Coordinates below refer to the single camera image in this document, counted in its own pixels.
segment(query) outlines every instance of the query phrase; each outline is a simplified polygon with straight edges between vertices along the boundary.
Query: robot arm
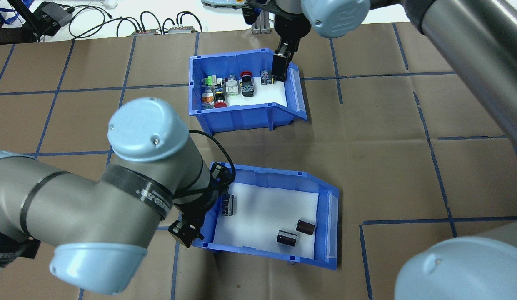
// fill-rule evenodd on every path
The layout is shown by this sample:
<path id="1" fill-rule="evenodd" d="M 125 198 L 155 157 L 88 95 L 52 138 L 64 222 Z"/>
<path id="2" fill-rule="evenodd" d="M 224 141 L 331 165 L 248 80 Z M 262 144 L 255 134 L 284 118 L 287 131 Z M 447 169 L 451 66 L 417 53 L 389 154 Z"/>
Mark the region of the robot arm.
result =
<path id="1" fill-rule="evenodd" d="M 173 205 L 182 218 L 170 233 L 186 247 L 201 236 L 205 214 L 234 175 L 219 164 L 209 171 L 173 108 L 132 101 L 110 119 L 108 140 L 118 157 L 99 182 L 0 151 L 0 269 L 45 241 L 57 246 L 53 275 L 117 294 Z"/>

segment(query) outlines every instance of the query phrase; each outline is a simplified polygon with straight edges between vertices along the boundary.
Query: black strap band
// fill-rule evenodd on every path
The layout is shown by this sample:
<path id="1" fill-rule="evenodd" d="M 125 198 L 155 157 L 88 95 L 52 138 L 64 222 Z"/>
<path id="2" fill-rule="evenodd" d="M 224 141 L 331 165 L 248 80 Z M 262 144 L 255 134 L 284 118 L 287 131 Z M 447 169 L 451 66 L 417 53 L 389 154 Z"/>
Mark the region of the black strap band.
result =
<path id="1" fill-rule="evenodd" d="M 421 34 L 424 34 L 422 28 L 423 18 L 435 1 L 436 0 L 406 0 L 403 4 L 408 18 Z"/>
<path id="2" fill-rule="evenodd" d="M 112 184 L 154 209 L 164 220 L 173 204 L 172 192 L 155 180 L 121 165 L 109 165 L 101 182 Z"/>
<path id="3" fill-rule="evenodd" d="M 22 211 L 20 213 L 20 224 L 21 224 L 23 232 L 27 236 L 32 237 L 32 235 L 30 235 L 30 233 L 28 232 L 28 229 L 27 229 L 27 214 L 28 214 L 28 209 L 30 207 L 30 204 L 34 200 L 34 196 L 36 196 L 36 194 L 39 192 L 39 190 L 41 190 L 41 188 L 45 184 L 47 184 L 51 179 L 53 179 L 59 175 L 68 174 L 68 173 L 69 172 L 66 172 L 66 171 L 59 171 L 59 172 L 52 173 L 52 174 L 48 175 L 47 177 L 40 179 L 40 181 L 32 188 L 32 190 L 30 190 L 29 194 L 25 198 L 25 201 L 23 202 Z"/>

